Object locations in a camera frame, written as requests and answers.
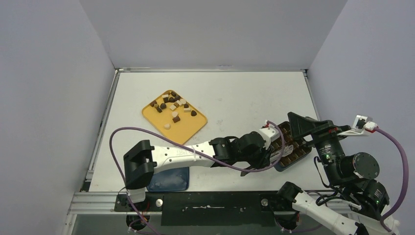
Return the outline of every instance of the screw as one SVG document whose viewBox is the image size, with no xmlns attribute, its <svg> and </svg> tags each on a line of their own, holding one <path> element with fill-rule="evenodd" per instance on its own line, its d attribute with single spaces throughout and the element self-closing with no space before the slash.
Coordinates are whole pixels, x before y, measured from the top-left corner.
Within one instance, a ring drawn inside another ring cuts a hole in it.
<svg viewBox="0 0 415 235">
<path fill-rule="evenodd" d="M 262 199 L 262 200 L 261 200 L 261 205 L 263 205 L 263 206 L 265 206 L 265 207 L 266 207 L 266 206 L 268 206 L 268 199 L 265 199 L 265 198 L 264 198 L 264 199 Z"/>
<path fill-rule="evenodd" d="M 157 207 L 161 207 L 163 205 L 163 200 L 161 200 L 161 199 L 157 199 L 156 200 L 156 206 Z"/>
</svg>

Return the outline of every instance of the white wall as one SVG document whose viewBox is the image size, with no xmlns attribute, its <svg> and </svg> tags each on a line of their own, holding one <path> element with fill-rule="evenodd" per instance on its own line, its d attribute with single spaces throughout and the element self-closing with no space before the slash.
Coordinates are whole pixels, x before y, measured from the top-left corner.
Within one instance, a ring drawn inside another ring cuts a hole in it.
<svg viewBox="0 0 415 235">
<path fill-rule="evenodd" d="M 58 234 L 114 67 L 77 0 L 9 0 L 0 71 L 0 234 Z"/>
<path fill-rule="evenodd" d="M 80 0 L 115 67 L 308 68 L 346 0 Z"/>
<path fill-rule="evenodd" d="M 395 215 L 401 234 L 414 230 L 414 12 L 413 0 L 349 0 L 308 73 L 322 119 L 344 125 L 356 114 L 369 115 L 404 146 L 412 170 L 407 198 Z M 378 179 L 394 203 L 402 182 L 395 146 L 380 134 L 342 144 L 348 154 L 367 151 L 378 160 Z"/>
</svg>

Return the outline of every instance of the orange tray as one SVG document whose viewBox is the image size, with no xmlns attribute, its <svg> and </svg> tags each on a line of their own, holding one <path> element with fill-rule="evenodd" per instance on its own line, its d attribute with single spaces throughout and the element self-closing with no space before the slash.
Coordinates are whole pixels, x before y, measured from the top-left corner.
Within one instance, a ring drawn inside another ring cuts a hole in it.
<svg viewBox="0 0 415 235">
<path fill-rule="evenodd" d="M 155 99 L 158 105 L 161 105 L 164 103 L 162 95 L 168 94 L 169 97 L 172 97 L 170 95 L 171 92 L 175 92 L 173 90 L 168 90 L 161 94 L 159 97 Z M 142 114 L 160 133 L 162 133 L 165 137 L 168 139 L 184 144 L 186 141 L 188 141 L 194 134 L 196 134 L 207 122 L 208 119 L 203 115 L 199 110 L 197 110 L 194 106 L 192 106 L 189 101 L 180 95 L 181 98 L 186 100 L 186 103 L 189 105 L 189 108 L 191 110 L 194 110 L 197 112 L 197 115 L 192 117 L 189 113 L 184 112 L 184 106 L 180 106 L 176 108 L 174 111 L 179 113 L 180 121 L 174 123 L 173 122 L 173 116 L 172 111 L 170 109 L 170 106 L 173 105 L 173 103 L 166 103 L 167 108 L 163 109 L 161 113 L 159 113 L 156 108 L 151 107 L 150 104 L 146 105 L 142 109 Z M 164 128 L 164 125 L 170 124 L 170 129 L 166 130 Z"/>
</svg>

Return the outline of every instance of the blue container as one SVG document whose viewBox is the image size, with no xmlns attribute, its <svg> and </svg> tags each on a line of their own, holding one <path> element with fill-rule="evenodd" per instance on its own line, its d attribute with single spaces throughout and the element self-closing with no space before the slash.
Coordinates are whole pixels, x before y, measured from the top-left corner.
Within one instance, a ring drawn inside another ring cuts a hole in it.
<svg viewBox="0 0 415 235">
<path fill-rule="evenodd" d="M 153 175 L 149 192 L 173 192 L 189 188 L 189 167 L 165 170 Z"/>
</svg>

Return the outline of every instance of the white tabletop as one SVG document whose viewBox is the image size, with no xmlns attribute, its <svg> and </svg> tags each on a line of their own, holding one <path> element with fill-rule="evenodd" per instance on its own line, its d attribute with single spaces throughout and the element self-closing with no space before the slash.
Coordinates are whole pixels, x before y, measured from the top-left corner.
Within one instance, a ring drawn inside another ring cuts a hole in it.
<svg viewBox="0 0 415 235">
<path fill-rule="evenodd" d="M 119 191 L 123 187 L 110 154 L 110 135 L 123 126 L 157 132 L 141 115 L 141 110 L 169 89 L 177 91 L 207 117 L 206 126 L 186 144 L 216 137 L 240 137 L 259 129 L 266 119 L 276 124 L 288 120 L 290 111 L 316 118 L 302 72 L 123 72 L 102 135 L 90 191 Z M 121 166 L 123 155 L 145 139 L 152 145 L 170 145 L 146 133 L 118 132 L 113 144 Z M 191 167 L 187 191 L 278 190 L 286 181 L 303 189 L 323 190 L 313 164 L 316 155 L 313 149 L 305 159 L 283 172 L 269 169 L 244 177 L 227 167 Z M 245 168 L 248 164 L 237 163 L 236 166 Z"/>
</svg>

